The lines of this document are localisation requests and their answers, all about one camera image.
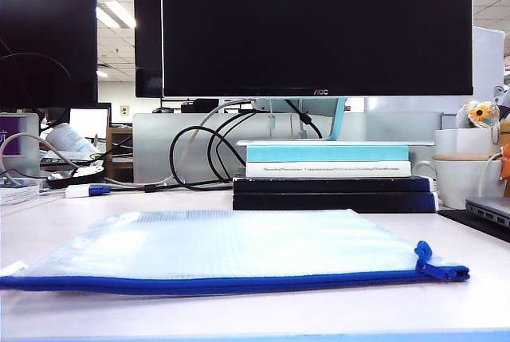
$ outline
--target zipper pouch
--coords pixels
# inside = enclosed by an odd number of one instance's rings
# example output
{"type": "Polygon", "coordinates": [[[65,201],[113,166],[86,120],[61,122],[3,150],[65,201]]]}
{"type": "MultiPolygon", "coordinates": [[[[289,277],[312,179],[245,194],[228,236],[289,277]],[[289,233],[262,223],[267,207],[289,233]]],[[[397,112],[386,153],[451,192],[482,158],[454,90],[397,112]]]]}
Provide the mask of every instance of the zipper pouch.
{"type": "Polygon", "coordinates": [[[208,295],[467,279],[426,242],[352,210],[184,210],[104,218],[0,289],[208,295]]]}

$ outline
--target wall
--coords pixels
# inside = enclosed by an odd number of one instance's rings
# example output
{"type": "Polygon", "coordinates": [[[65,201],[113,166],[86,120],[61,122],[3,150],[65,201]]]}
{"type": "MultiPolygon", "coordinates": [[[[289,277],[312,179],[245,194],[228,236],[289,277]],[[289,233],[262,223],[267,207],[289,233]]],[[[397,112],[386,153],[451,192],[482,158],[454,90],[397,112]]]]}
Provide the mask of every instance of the wall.
{"type": "Polygon", "coordinates": [[[150,113],[159,107],[159,99],[135,96],[135,83],[100,82],[99,102],[112,103],[112,122],[131,123],[136,113],[150,113]],[[120,106],[129,106],[129,115],[120,115],[120,106]]]}

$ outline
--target black monitor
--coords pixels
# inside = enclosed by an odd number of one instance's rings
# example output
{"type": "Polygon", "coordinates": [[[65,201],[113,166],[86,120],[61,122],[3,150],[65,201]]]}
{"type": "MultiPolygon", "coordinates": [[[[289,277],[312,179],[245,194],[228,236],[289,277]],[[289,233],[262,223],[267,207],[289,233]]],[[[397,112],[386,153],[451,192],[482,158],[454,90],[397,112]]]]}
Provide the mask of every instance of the black monitor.
{"type": "Polygon", "coordinates": [[[0,0],[0,107],[97,102],[96,0],[0,0]],[[66,72],[56,62],[61,63],[66,72]]]}
{"type": "Polygon", "coordinates": [[[163,97],[161,0],[135,1],[135,94],[163,97]]]}
{"type": "Polygon", "coordinates": [[[163,0],[164,96],[469,95],[471,0],[163,0]]]}

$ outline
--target desk surface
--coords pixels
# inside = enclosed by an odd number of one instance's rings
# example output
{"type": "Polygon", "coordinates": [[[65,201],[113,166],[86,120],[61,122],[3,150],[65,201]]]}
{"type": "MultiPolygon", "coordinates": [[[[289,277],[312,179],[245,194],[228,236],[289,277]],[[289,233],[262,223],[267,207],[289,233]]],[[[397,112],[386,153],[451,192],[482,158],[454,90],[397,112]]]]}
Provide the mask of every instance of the desk surface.
{"type": "MultiPolygon", "coordinates": [[[[3,207],[2,265],[31,264],[99,217],[133,210],[231,209],[230,191],[39,198],[3,207]]],[[[471,269],[463,283],[222,297],[0,292],[3,338],[264,335],[510,328],[510,244],[437,214],[366,214],[471,269]]]]}

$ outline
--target stack of books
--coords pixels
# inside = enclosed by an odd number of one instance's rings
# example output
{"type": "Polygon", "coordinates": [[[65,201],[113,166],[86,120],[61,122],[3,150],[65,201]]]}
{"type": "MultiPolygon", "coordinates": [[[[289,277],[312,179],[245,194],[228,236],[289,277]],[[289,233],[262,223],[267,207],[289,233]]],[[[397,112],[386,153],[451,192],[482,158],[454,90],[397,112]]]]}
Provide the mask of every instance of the stack of books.
{"type": "Polygon", "coordinates": [[[352,209],[435,212],[432,179],[412,176],[400,143],[306,142],[248,145],[233,178],[235,210],[352,209]]]}

